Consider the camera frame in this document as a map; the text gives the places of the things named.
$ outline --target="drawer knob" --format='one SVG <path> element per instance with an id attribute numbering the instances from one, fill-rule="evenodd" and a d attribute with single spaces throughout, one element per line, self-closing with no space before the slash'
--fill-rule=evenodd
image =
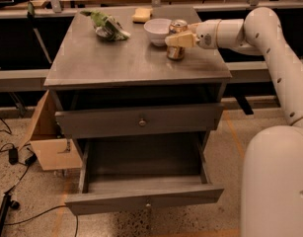
<path id="1" fill-rule="evenodd" d="M 144 118 L 141 118 L 139 121 L 139 125 L 140 127 L 144 127 L 145 125 L 147 125 L 147 121 Z"/>

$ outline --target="workbench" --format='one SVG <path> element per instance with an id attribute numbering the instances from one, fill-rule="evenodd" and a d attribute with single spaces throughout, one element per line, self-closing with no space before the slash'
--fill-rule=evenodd
<path id="1" fill-rule="evenodd" d="M 219 123 L 219 103 L 231 74 L 218 50 L 194 47 L 167 58 L 134 24 L 134 7 L 98 8 L 131 33 L 103 41 L 90 18 L 77 14 L 44 87 L 64 136 L 83 154 L 74 214 L 217 202 L 204 147 Z M 199 22 L 194 8 L 154 8 L 153 18 Z"/>

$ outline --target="table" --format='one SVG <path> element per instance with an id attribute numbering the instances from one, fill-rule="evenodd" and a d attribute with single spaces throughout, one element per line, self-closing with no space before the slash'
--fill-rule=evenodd
<path id="1" fill-rule="evenodd" d="M 217 202 L 204 146 L 222 113 L 231 74 L 218 50 L 187 49 L 174 61 L 154 46 L 134 7 L 98 8 L 131 33 L 99 39 L 77 14 L 46 77 L 64 135 L 84 154 L 74 214 Z M 153 18 L 199 22 L 192 7 L 154 8 Z"/>

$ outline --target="desk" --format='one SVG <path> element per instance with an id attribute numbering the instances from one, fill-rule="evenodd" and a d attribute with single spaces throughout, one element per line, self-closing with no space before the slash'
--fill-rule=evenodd
<path id="1" fill-rule="evenodd" d="M 65 136 L 84 153 L 80 194 L 66 204 L 89 214 L 217 202 L 223 188 L 211 184 L 203 151 L 231 78 L 218 50 L 170 60 L 132 23 L 134 7 L 99 9 L 131 37 L 102 41 L 77 14 L 44 83 Z M 163 17 L 199 22 L 185 6 L 154 8 L 153 18 Z"/>

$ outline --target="gray tabletop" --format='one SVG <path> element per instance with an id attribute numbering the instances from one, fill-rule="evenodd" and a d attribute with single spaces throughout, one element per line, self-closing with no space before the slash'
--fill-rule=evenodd
<path id="1" fill-rule="evenodd" d="M 186 84 L 228 80 L 231 74 L 218 50 L 187 48 L 181 61 L 167 58 L 166 48 L 153 45 L 143 24 L 132 23 L 134 7 L 96 8 L 113 15 L 131 33 L 128 40 L 103 41 L 91 19 L 76 14 L 57 53 L 44 86 L 83 89 L 148 84 Z M 152 18 L 200 22 L 192 7 L 154 8 Z"/>

